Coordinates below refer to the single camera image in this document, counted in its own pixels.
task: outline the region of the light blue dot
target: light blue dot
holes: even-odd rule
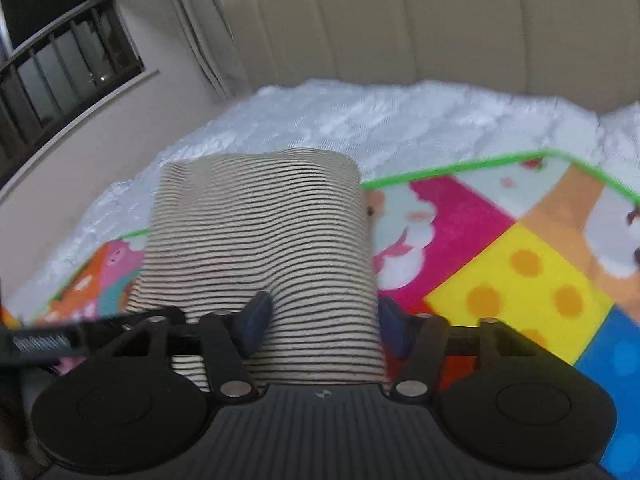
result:
[[[638,370],[638,345],[631,341],[618,341],[613,349],[613,367],[619,376],[628,376]]]
[[[640,458],[640,437],[634,433],[623,433],[609,446],[609,456],[604,466],[613,474],[631,471]]]

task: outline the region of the green mat border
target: green mat border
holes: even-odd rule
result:
[[[595,177],[603,184],[606,184],[609,187],[612,187],[617,192],[619,192],[622,196],[640,204],[640,193],[635,192],[629,186],[625,186],[622,182],[620,182],[615,177],[610,176],[607,173],[599,170],[598,168],[594,168],[590,166],[586,162],[579,160],[566,152],[562,152],[560,150],[540,150],[536,152],[519,152],[513,153],[511,155],[503,155],[496,156],[492,158],[483,158],[481,160],[473,160],[471,162],[460,162],[457,164],[449,164],[448,166],[439,166],[437,168],[431,168],[430,170],[420,170],[420,171],[411,171],[409,173],[400,173],[393,176],[384,176],[382,178],[376,178],[373,180],[367,180],[366,182],[361,183],[362,189],[379,189],[380,187],[393,186],[395,184],[405,184],[412,180],[418,180],[421,178],[429,178],[434,176],[443,176],[445,174],[451,173],[461,173],[462,171],[472,171],[472,170],[482,170],[483,168],[496,168],[498,166],[504,166],[506,164],[514,164],[517,162],[524,162],[525,160],[531,160],[532,158],[540,158],[544,156],[554,156],[557,158],[562,158],[564,160],[569,161],[570,163],[576,165],[578,168],[583,170],[585,173],[590,174]],[[138,229],[137,231],[132,231],[125,235],[119,236],[118,238],[114,238],[113,240],[120,240],[126,238],[133,238],[135,236],[146,235],[148,234],[148,229]],[[64,285],[60,286],[60,288],[56,291],[56,293],[47,301],[46,306],[41,308],[37,312],[37,316],[46,312],[47,305],[53,301],[56,297],[58,297],[76,278],[78,272],[84,268],[84,265],[81,266],[74,275],[69,278]]]

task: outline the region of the window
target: window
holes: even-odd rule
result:
[[[0,186],[143,65],[113,0],[0,0]]]

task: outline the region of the white bedding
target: white bedding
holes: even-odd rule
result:
[[[263,88],[116,182],[71,238],[7,301],[30,319],[105,241],[146,228],[162,165],[211,153],[293,146],[343,152],[363,180],[514,152],[555,148],[640,191],[640,104],[599,116],[559,98],[526,98],[427,81],[411,87],[309,81]]]

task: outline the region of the metal railing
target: metal railing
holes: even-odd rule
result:
[[[0,187],[143,68],[112,0],[89,0],[29,38],[0,64]]]

